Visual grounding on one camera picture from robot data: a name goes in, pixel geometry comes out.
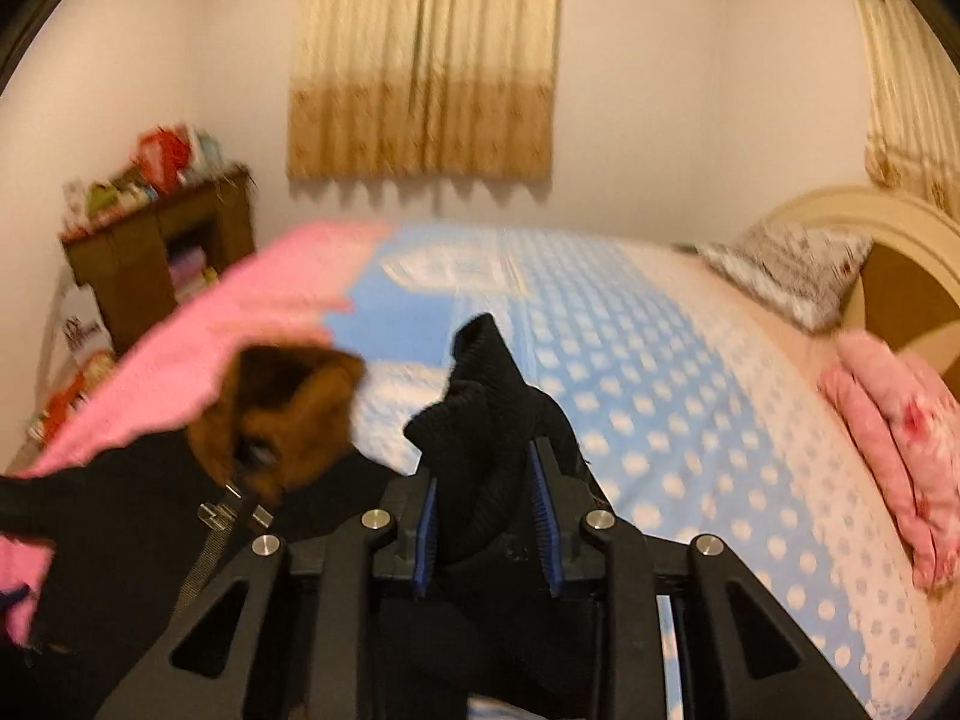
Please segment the black jacket with brown fur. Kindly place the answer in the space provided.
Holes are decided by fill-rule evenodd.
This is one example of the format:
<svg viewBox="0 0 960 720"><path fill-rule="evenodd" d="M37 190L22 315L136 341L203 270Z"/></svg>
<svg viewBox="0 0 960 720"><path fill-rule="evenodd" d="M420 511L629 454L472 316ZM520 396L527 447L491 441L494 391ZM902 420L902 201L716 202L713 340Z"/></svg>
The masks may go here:
<svg viewBox="0 0 960 720"><path fill-rule="evenodd" d="M24 644L2 647L8 718L89 718L172 618L270 515L290 541L372 509L392 481L355 445L358 356L313 344L251 344L181 427L135 437L82 466L2 483L2 532L53 549ZM452 342L444 397L405 424L464 512L467 562L512 548L527 449L545 439L565 475L586 461L560 405L532 387L490 316Z"/></svg>

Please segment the blue polka dot bed sheet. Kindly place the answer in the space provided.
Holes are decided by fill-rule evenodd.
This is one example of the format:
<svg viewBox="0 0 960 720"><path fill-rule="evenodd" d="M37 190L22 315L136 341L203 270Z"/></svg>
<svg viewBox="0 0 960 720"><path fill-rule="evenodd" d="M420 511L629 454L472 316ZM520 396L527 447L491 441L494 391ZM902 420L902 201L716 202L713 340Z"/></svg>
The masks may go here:
<svg viewBox="0 0 960 720"><path fill-rule="evenodd" d="M236 346L317 327L368 364L358 449L400 473L455 330L496 320L565 411L615 511L643 532L729 541L877 718L919 706L953 649L866 463L815 379L830 346L657 245L493 227L308 224L149 333L36 472L176 427Z"/></svg>

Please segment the pink floral folded quilt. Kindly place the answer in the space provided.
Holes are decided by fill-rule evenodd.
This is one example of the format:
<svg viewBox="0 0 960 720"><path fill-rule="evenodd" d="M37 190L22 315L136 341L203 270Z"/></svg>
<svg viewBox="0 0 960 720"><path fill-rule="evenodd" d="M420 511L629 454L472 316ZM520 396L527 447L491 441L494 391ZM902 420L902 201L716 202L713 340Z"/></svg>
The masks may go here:
<svg viewBox="0 0 960 720"><path fill-rule="evenodd" d="M932 592L958 574L958 400L914 351L844 330L818 390L848 427L913 563Z"/></svg>

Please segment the brown wooden desk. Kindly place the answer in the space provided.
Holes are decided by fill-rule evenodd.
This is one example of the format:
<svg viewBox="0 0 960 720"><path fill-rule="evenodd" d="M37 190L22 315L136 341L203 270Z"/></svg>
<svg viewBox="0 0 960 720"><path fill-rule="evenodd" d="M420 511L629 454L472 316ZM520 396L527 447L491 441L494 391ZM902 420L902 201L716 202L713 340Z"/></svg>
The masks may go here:
<svg viewBox="0 0 960 720"><path fill-rule="evenodd" d="M93 289L117 355L178 309L169 273L178 250L202 249L218 273L256 252L251 187L251 171L233 164L223 174L62 242L75 283Z"/></svg>

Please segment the white paper shopping bag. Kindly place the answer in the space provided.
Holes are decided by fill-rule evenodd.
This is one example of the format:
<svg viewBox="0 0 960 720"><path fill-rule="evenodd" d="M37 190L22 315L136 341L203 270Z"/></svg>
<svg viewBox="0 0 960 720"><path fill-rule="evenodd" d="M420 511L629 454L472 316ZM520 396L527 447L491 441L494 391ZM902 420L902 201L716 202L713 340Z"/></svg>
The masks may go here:
<svg viewBox="0 0 960 720"><path fill-rule="evenodd" d="M60 301L60 330L76 366L83 366L98 353L114 353L98 300L89 284L71 284Z"/></svg>

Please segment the grey patterned pillow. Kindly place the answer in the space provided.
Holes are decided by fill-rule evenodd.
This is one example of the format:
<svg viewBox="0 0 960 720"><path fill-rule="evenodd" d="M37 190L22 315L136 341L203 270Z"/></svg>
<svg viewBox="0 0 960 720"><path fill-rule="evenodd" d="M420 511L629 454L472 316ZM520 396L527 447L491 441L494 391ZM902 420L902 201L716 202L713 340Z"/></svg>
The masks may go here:
<svg viewBox="0 0 960 720"><path fill-rule="evenodd" d="M706 265L807 333L838 327L874 239L838 227L758 223L732 244L701 244Z"/></svg>

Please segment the cream wooden headboard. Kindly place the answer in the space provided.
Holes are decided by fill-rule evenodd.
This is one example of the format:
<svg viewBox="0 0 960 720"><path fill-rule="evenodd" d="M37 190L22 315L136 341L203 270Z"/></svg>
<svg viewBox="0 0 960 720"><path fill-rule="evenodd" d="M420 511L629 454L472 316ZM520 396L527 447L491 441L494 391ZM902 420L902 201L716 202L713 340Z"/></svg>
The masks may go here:
<svg viewBox="0 0 960 720"><path fill-rule="evenodd" d="M895 351L918 353L950 388L958 387L957 221L906 193L865 185L804 193L766 219L871 238L839 325L867 330Z"/></svg>

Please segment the red bag on desk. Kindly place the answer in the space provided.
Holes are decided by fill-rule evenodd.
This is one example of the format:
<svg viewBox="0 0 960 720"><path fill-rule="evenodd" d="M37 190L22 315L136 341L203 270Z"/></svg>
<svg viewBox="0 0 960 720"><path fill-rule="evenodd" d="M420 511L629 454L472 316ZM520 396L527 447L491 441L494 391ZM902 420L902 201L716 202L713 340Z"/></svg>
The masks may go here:
<svg viewBox="0 0 960 720"><path fill-rule="evenodd" d="M192 160L189 130L184 124L175 127L156 127L137 138L133 164L143 178L161 195L179 187L181 174Z"/></svg>

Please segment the beige patterned window curtain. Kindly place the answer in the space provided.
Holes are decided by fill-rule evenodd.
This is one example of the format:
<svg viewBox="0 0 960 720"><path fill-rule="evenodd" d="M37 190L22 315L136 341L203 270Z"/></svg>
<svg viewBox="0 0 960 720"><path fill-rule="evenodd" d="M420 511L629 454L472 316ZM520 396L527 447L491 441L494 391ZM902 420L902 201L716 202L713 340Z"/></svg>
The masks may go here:
<svg viewBox="0 0 960 720"><path fill-rule="evenodd" d="M299 0L288 176L545 179L561 4Z"/></svg>

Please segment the beige curtain at right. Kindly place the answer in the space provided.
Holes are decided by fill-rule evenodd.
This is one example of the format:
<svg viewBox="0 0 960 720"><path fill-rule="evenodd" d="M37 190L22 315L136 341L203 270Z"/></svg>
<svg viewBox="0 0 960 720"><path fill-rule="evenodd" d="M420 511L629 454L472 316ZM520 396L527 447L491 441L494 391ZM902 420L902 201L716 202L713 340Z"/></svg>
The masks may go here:
<svg viewBox="0 0 960 720"><path fill-rule="evenodd" d="M958 216L958 70L910 0L853 0L869 72L867 176Z"/></svg>

